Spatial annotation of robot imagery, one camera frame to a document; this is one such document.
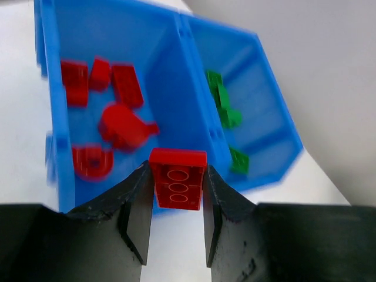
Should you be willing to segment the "red long lego brick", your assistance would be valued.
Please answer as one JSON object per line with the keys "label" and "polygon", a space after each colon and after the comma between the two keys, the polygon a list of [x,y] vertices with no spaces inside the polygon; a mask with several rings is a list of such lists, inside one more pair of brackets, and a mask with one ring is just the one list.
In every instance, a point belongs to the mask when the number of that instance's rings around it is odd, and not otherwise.
{"label": "red long lego brick", "polygon": [[115,99],[131,109],[138,109],[144,105],[144,98],[133,65],[112,65],[112,86]]}

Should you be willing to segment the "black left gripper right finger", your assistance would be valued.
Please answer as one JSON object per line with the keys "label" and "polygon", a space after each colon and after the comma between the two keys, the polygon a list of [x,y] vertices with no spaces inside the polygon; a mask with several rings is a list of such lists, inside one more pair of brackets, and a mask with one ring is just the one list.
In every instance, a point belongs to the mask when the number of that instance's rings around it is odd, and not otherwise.
{"label": "black left gripper right finger", "polygon": [[213,281],[374,281],[375,208],[254,204],[213,166],[203,179]]}

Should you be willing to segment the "red arch lego piece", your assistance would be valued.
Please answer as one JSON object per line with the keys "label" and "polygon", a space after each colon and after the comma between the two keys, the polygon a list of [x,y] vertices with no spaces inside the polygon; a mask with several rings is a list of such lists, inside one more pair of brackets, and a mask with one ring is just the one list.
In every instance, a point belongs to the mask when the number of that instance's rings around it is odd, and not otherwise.
{"label": "red arch lego piece", "polygon": [[87,182],[99,182],[111,173],[114,152],[99,144],[72,146],[72,159],[77,177]]}

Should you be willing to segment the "red rounded lego piece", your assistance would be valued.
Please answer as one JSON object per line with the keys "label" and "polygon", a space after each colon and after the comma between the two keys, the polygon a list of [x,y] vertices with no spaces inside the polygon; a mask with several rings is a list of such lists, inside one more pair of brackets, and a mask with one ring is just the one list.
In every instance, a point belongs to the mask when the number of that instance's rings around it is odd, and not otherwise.
{"label": "red rounded lego piece", "polygon": [[159,134],[157,123],[145,123],[126,105],[113,103],[100,117],[98,131],[102,139],[114,149],[132,152]]}

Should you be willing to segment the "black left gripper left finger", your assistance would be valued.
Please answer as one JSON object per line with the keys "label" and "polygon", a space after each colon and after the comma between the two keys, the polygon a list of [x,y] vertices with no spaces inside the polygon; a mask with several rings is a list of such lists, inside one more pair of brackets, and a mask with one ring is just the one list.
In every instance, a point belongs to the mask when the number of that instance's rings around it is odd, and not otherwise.
{"label": "black left gripper left finger", "polygon": [[41,204],[2,204],[1,280],[139,281],[152,209],[148,162],[68,213]]}

